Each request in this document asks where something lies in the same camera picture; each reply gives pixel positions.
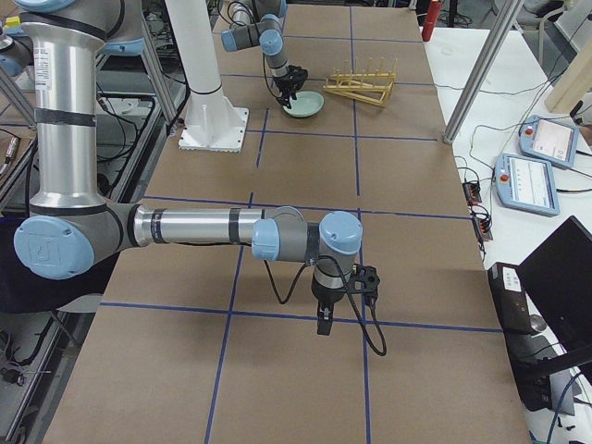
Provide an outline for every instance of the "blue joint cap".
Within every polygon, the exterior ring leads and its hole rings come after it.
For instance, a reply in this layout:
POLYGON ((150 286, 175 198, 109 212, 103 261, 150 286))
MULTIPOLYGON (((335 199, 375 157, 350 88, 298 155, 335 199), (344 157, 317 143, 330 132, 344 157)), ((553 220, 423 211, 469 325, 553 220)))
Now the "blue joint cap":
POLYGON ((107 42, 103 52, 110 56, 139 56, 144 50, 144 39, 107 42))
POLYGON ((279 256, 279 229, 274 219, 259 219, 253 225, 253 256, 262 261, 276 261, 279 256))
POLYGON ((264 16, 262 16, 261 21, 265 20, 274 20, 276 23, 279 23, 279 18, 277 16, 274 16, 273 14, 265 14, 264 16))
POLYGON ((72 278, 94 264, 93 247, 86 236, 58 217, 25 220, 15 233, 14 246, 20 262, 42 278, 72 278))
POLYGON ((222 31, 222 46, 227 53, 234 53, 237 50, 237 41, 231 30, 222 31))
POLYGON ((0 66, 10 77, 15 77, 25 70, 25 67, 21 66, 19 62, 13 58, 4 57, 0 55, 0 66))
POLYGON ((323 242, 336 253, 354 256, 362 246, 362 223, 345 211, 329 213, 319 225, 323 242))
POLYGON ((77 0, 14 0, 17 5, 32 12, 56 12, 77 0))
POLYGON ((279 31, 267 30, 263 31, 259 37, 259 44, 263 54, 272 57, 277 56, 284 48, 284 39, 279 31))

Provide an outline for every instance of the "red bottle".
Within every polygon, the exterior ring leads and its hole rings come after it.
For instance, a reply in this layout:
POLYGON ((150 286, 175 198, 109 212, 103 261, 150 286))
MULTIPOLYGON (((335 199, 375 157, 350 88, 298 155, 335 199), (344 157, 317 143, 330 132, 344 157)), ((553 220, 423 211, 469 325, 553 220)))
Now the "red bottle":
POLYGON ((440 9, 442 8, 442 0, 432 0, 427 10, 427 16, 424 21, 424 30, 422 31, 422 40, 429 42, 432 38, 432 32, 436 23, 438 23, 438 17, 440 15, 440 9))

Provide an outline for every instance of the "wire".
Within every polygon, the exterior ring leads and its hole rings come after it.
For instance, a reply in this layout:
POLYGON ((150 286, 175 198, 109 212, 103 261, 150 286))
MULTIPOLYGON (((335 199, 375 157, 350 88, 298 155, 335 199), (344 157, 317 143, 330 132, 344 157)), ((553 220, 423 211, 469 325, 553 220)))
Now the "wire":
POLYGON ((580 377, 582 375, 582 373, 576 373, 575 375, 572 376, 572 378, 569 380, 569 382, 565 385, 565 388, 563 389, 563 391, 561 392, 561 396, 559 397, 559 400, 557 402, 557 407, 555 407, 555 414, 553 414, 553 420, 551 421, 551 427, 549 428, 549 434, 547 435, 547 444, 550 444, 551 442, 551 437, 553 436, 553 429, 555 428, 555 423, 557 422, 557 418, 559 417, 559 410, 561 408, 561 405, 563 404, 563 399, 565 398, 565 394, 567 393, 567 390, 569 389, 569 387, 571 387, 575 380, 580 377))
POLYGON ((226 21, 226 23, 228 25, 232 25, 232 22, 230 22, 226 17, 224 17, 224 15, 222 14, 222 10, 220 7, 220 4, 222 3, 222 0, 217 0, 216 2, 216 10, 218 12, 218 16, 221 17, 224 21, 226 21))
POLYGON ((115 107, 113 106, 113 104, 111 103, 111 101, 109 100, 108 97, 105 97, 105 91, 103 90, 103 88, 101 87, 101 85, 99 85, 99 83, 96 83, 96 86, 99 90, 101 90, 101 95, 103 96, 103 98, 105 98, 105 100, 109 103, 109 106, 111 106, 112 111, 109 111, 107 108, 103 108, 103 110, 111 117, 116 118, 117 120, 119 120, 120 122, 126 122, 128 124, 130 124, 131 126, 133 126, 134 130, 136 131, 136 138, 138 137, 138 135, 140 134, 140 131, 138 130, 138 125, 136 125, 136 122, 133 122, 131 120, 128 120, 122 116, 120 116, 119 114, 116 113, 115 111, 115 107))
POLYGON ((358 320, 358 324, 360 325, 360 328, 362 329, 362 333, 364 334, 364 338, 366 340, 366 343, 372 349, 372 351, 374 353, 376 353, 378 356, 386 356, 387 355, 387 342, 385 340, 384 334, 382 333, 382 328, 380 328, 380 323, 376 319, 376 302, 368 303, 368 300, 364 297, 364 305, 368 305, 370 307, 370 315, 372 316, 372 321, 376 327, 376 331, 378 332, 378 336, 380 337, 380 341, 382 343, 381 344, 382 350, 379 350, 376 347, 376 345, 374 344, 374 342, 370 338, 370 335, 368 334, 368 330, 366 328, 364 320, 362 319, 362 316, 360 315, 360 311, 358 310, 358 306, 356 305, 355 300, 353 299, 353 296, 352 296, 352 292, 350 291, 350 287, 348 286, 348 281, 345 278, 345 275, 343 274, 343 270, 341 269, 341 265, 339 265, 339 262, 337 261, 337 259, 335 259, 333 256, 328 256, 325 254, 321 254, 320 256, 318 256, 318 259, 319 260, 327 259, 333 263, 333 265, 337 269, 339 277, 341 278, 341 283, 343 284, 345 294, 348 296, 348 300, 350 301, 351 308, 352 308, 353 312, 355 313, 355 317, 358 320))
POLYGON ((274 99, 279 99, 280 95, 275 95, 271 87, 269 86, 269 80, 267 79, 267 69, 265 68, 265 54, 263 54, 263 77, 265 78, 265 86, 269 93, 273 96, 274 99))
POLYGON ((12 137, 18 137, 14 132, 9 131, 8 129, 0 128, 0 131, 5 132, 6 134, 10 134, 12 137))
POLYGON ((175 81, 176 83, 180 83, 181 85, 185 85, 188 86, 187 84, 187 79, 185 80, 179 80, 179 79, 175 79, 173 76, 169 76, 168 74, 165 73, 165 71, 160 71, 162 73, 163 76, 165 76, 167 79, 171 79, 173 81, 175 81))
POLYGON ((518 356, 516 359, 525 359, 525 358, 531 358, 533 356, 537 356, 539 353, 543 352, 544 350, 553 347, 555 345, 561 345, 561 341, 558 340, 557 342, 553 343, 553 344, 549 344, 546 345, 545 347, 543 347, 542 349, 538 349, 537 351, 535 351, 534 353, 530 353, 530 354, 526 354, 524 356, 518 356))
MULTIPOLYGON (((448 23, 448 14, 449 11, 447 9, 440 10, 438 21, 440 23, 448 23)), ((465 16, 464 14, 460 14, 458 12, 456 13, 456 16, 454 16, 454 26, 458 26, 459 28, 468 28, 472 24, 473 19, 469 16, 465 16)))
POLYGON ((27 162, 27 172, 25 174, 25 216, 29 217, 31 211, 29 209, 29 200, 31 199, 31 173, 33 170, 33 163, 35 161, 35 155, 39 149, 37 137, 31 142, 31 153, 29 154, 29 161, 27 162))
POLYGON ((586 188, 584 190, 563 190, 561 188, 558 188, 556 190, 557 192, 563 193, 563 194, 578 194, 580 192, 589 192, 592 191, 592 188, 586 188))
POLYGON ((271 283, 271 288, 274 291, 274 294, 276 295, 277 301, 281 305, 288 303, 288 301, 290 300, 290 298, 292 296, 292 293, 294 292, 294 288, 296 287, 296 284, 298 283, 298 279, 300 278, 302 272, 304 271, 304 268, 307 267, 307 264, 302 264, 302 266, 299 268, 298 272, 296 273, 296 276, 292 280, 292 283, 290 285, 290 289, 288 290, 288 294, 286 295, 286 297, 284 299, 281 299, 281 296, 279 296, 279 293, 278 293, 278 287, 276 287, 276 281, 274 280, 274 277, 271 274, 271 268, 269 268, 269 263, 267 261, 263 261, 263 263, 265 264, 265 269, 267 270, 267 275, 269 276, 269 282, 271 283))
POLYGON ((568 168, 568 169, 570 171, 573 171, 574 173, 581 174, 582 176, 585 176, 585 177, 587 177, 589 179, 592 179, 592 174, 587 174, 584 171, 580 171, 579 169, 574 169, 574 168, 568 168))
MULTIPOLYGON (((483 94, 494 94, 494 95, 519 95, 522 93, 528 93, 530 91, 534 91, 537 88, 540 88, 541 86, 544 86, 548 83, 548 80, 545 80, 542 83, 539 83, 537 86, 533 86, 532 88, 527 88, 525 90, 520 90, 520 91, 516 91, 516 92, 504 92, 504 91, 499 91, 499 92, 495 92, 495 91, 487 91, 487 90, 479 90, 480 93, 483 94)), ((434 86, 438 87, 438 88, 446 88, 449 90, 455 90, 455 91, 462 91, 464 90, 464 87, 457 87, 457 86, 449 86, 449 85, 440 85, 438 83, 434 83, 434 86)))

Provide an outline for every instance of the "black monitor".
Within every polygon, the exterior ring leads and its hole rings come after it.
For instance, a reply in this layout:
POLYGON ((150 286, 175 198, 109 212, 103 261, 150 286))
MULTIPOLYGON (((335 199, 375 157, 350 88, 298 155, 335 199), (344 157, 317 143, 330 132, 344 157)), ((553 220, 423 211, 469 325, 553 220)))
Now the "black monitor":
POLYGON ((535 380, 578 365, 592 383, 592 234, 569 217, 516 269, 564 355, 522 369, 535 380))

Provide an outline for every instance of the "green bowl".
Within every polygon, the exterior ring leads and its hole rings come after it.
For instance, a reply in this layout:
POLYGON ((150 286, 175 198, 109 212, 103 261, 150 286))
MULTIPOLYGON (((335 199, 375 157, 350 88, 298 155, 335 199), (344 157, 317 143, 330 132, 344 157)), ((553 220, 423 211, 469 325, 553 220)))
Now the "green bowl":
POLYGON ((323 107, 325 99, 314 91, 296 92, 296 100, 291 100, 292 108, 284 106, 284 111, 292 117, 310 117, 318 113, 323 107))

